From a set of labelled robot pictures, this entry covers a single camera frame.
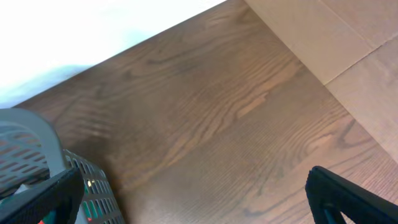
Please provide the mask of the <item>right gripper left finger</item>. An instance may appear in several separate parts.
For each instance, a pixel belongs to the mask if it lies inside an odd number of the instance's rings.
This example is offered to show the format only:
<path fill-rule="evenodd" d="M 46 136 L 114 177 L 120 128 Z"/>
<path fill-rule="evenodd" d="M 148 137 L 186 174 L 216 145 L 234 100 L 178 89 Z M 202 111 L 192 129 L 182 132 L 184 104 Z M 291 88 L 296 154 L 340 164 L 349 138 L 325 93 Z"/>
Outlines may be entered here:
<path fill-rule="evenodd" d="M 75 223 L 84 195 L 84 181 L 77 168 L 15 194 L 1 204 L 1 223 Z"/>

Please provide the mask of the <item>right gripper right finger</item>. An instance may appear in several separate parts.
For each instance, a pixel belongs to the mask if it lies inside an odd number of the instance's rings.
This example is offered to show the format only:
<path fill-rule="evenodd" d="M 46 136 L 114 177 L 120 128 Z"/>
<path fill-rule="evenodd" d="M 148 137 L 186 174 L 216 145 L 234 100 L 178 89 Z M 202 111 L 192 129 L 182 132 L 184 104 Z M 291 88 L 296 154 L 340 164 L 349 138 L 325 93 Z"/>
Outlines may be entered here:
<path fill-rule="evenodd" d="M 315 166 L 308 173 L 305 191 L 316 224 L 397 223 L 397 205 Z"/>

